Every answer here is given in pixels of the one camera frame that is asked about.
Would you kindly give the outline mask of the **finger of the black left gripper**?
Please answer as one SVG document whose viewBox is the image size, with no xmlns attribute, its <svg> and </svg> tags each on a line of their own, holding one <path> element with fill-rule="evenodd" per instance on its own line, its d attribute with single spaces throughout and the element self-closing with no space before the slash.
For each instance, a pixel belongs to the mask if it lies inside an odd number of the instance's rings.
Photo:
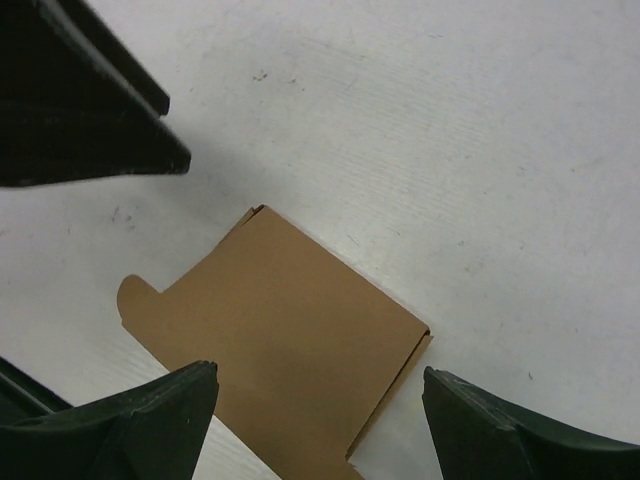
<svg viewBox="0 0 640 480">
<path fill-rule="evenodd" d="M 169 112 L 170 97 L 132 55 L 97 12 L 83 0 L 61 0 L 58 4 L 87 40 L 161 116 Z"/>
<path fill-rule="evenodd" d="M 1 185 L 182 175 L 191 153 L 58 1 L 1 4 Z"/>
</svg>

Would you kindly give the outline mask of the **brown paper box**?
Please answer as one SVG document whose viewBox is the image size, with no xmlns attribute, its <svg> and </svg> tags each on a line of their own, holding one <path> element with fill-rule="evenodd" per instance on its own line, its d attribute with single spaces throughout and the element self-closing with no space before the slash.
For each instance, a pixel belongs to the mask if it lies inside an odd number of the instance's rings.
<svg viewBox="0 0 640 480">
<path fill-rule="evenodd" d="M 126 277 L 117 306 L 165 368 L 216 363 L 216 417 L 283 479 L 356 478 L 351 454 L 431 340 L 264 205 L 166 290 Z"/>
</svg>

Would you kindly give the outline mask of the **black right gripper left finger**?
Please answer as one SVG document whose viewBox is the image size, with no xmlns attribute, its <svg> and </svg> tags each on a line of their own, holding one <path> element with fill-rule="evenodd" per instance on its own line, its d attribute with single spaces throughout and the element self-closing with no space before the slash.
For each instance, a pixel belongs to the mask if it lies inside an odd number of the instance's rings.
<svg viewBox="0 0 640 480">
<path fill-rule="evenodd" d="M 4 479 L 190 479 L 213 417 L 213 362 L 91 403 L 1 425 Z"/>
</svg>

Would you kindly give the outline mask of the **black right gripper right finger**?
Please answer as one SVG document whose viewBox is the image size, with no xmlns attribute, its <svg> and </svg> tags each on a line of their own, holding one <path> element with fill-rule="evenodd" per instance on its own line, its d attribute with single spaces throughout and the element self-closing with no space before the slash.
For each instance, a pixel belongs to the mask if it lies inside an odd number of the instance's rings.
<svg viewBox="0 0 640 480">
<path fill-rule="evenodd" d="M 424 410 L 445 479 L 637 479 L 639 447 L 564 424 L 444 370 Z"/>
</svg>

